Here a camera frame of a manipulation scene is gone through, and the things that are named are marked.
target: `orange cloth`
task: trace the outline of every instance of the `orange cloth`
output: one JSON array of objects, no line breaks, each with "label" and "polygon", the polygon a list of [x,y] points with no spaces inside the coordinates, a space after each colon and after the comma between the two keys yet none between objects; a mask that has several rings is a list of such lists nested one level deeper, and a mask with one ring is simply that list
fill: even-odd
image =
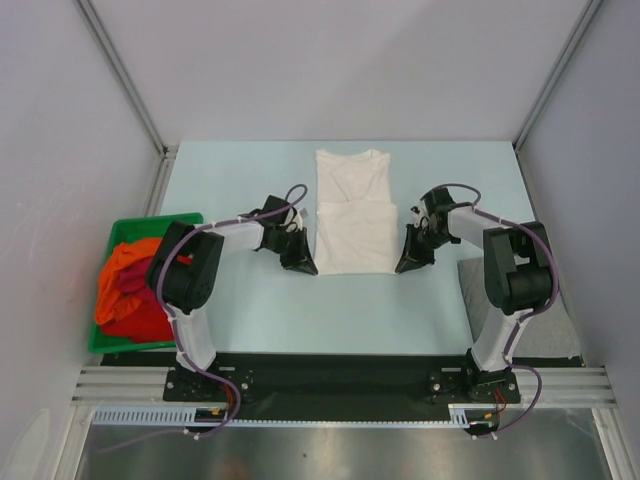
[{"label": "orange cloth", "polygon": [[155,255],[161,241],[161,238],[143,238],[135,243],[121,243],[113,249],[98,280],[95,312],[98,325],[122,320],[142,305],[142,298],[122,293],[118,288],[120,271],[139,260]]}]

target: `green plastic basket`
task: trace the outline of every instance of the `green plastic basket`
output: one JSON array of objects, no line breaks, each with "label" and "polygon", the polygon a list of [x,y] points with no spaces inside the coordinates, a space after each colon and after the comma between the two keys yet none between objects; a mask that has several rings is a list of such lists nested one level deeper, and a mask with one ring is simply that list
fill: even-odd
[{"label": "green plastic basket", "polygon": [[[182,220],[183,222],[191,224],[203,222],[201,213],[184,213],[181,215],[118,220],[113,224],[113,228],[111,229],[106,258],[108,259],[113,249],[122,242],[133,243],[142,238],[164,236],[173,220]],[[93,317],[91,318],[91,323],[91,334],[89,335],[89,351],[91,353],[134,352],[138,350],[150,350],[152,348],[175,347],[176,345],[174,342],[133,343],[125,337],[110,337],[105,335]]]}]

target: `metal floor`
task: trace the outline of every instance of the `metal floor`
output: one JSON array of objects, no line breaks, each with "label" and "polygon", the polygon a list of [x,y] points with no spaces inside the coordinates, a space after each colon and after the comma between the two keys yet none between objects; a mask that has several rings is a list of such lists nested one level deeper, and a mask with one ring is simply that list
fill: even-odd
[{"label": "metal floor", "polygon": [[152,431],[94,426],[78,480],[611,478],[590,410],[539,410],[498,441],[461,430],[226,428],[195,442],[156,437],[96,453]]}]

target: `folded white shirt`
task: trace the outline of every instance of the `folded white shirt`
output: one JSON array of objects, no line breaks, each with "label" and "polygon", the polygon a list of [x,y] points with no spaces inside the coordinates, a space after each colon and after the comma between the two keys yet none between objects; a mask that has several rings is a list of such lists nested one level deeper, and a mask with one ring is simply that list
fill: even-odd
[{"label": "folded white shirt", "polygon": [[390,160],[391,155],[377,150],[356,155],[317,150],[318,202],[372,200],[391,203]]},{"label": "folded white shirt", "polygon": [[398,208],[354,200],[318,204],[314,261],[320,275],[394,273]]},{"label": "folded white shirt", "polygon": [[391,202],[391,156],[316,152],[318,222],[314,261],[320,275],[394,273],[398,209]]}]

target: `red cloth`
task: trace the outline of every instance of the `red cloth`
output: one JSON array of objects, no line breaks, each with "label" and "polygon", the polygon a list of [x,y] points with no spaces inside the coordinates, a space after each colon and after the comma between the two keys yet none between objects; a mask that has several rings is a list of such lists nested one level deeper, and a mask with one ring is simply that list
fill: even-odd
[{"label": "red cloth", "polygon": [[128,337],[134,343],[167,342],[173,340],[167,315],[156,300],[144,277],[152,257],[143,258],[120,270],[115,287],[126,296],[135,296],[140,305],[121,319],[100,325],[102,333]]}]

